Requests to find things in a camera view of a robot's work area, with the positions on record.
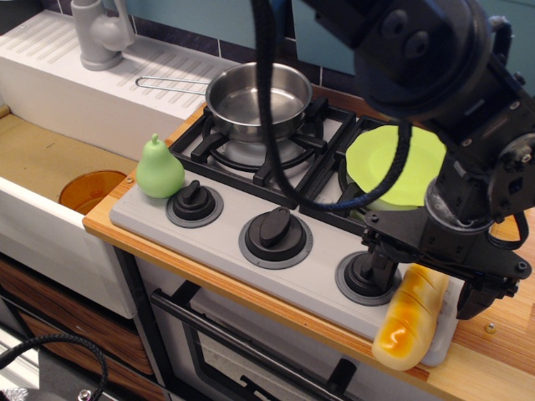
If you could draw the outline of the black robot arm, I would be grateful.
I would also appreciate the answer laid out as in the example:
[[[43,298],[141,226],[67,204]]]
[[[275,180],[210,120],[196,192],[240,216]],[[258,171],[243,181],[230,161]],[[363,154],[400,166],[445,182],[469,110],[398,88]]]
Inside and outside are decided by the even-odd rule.
[[[364,265],[381,287],[415,261],[464,282],[457,317],[513,296],[530,265],[488,230],[534,205],[534,99],[507,70],[510,28],[476,1],[313,1],[354,53],[374,110],[435,133],[446,157],[425,204],[364,218]]]

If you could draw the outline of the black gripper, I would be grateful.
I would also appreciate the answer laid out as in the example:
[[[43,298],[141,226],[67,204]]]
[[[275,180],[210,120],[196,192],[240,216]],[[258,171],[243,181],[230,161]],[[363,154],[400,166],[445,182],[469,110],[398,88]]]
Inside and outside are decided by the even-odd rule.
[[[401,284],[400,263],[418,263],[464,282],[456,318],[470,320],[496,299],[516,294],[532,266],[515,251],[494,246],[487,234],[439,225],[424,208],[371,211],[365,215],[363,243],[369,246],[369,279],[383,295]]]

